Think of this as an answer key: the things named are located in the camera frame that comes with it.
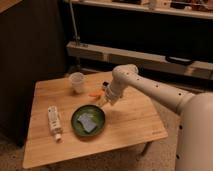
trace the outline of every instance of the robotic arm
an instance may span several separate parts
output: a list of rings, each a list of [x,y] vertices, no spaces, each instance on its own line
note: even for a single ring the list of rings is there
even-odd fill
[[[195,95],[138,75],[135,65],[120,65],[112,71],[106,100],[114,104],[127,86],[132,86],[181,115],[176,171],[213,170],[213,93]]]

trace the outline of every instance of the paper cup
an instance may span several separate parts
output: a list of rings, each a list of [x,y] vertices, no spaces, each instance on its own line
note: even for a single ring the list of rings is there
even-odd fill
[[[81,72],[75,72],[69,76],[69,81],[76,93],[84,92],[84,74]]]

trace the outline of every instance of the green plate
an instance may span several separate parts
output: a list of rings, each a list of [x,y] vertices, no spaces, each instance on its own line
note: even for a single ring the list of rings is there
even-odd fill
[[[97,124],[97,127],[90,133],[87,133],[82,124],[78,121],[79,116],[84,113],[92,115],[92,121]],[[104,111],[95,105],[85,105],[78,108],[72,115],[71,125],[75,133],[79,136],[94,136],[101,132],[105,123]]]

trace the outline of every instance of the floor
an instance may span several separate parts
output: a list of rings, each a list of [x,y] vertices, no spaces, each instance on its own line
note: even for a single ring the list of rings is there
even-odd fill
[[[154,105],[168,131],[168,138],[151,144],[147,154],[141,156],[144,144],[60,162],[29,171],[174,171],[179,116],[161,106]],[[18,148],[0,136],[0,170],[24,171],[24,147]]]

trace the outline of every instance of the tabletop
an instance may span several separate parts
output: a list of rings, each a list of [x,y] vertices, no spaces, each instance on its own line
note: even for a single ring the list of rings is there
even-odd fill
[[[104,81],[111,80],[111,72],[86,75],[82,94],[75,94],[68,78],[37,82],[23,167],[47,165],[168,136],[150,98],[132,87],[124,91],[115,105],[102,107],[106,122],[99,135],[76,136],[70,122],[73,112],[82,105],[96,104],[97,100],[88,94],[99,90]],[[52,105],[58,107],[61,115],[63,134],[60,143],[54,141],[49,130],[47,108]]]

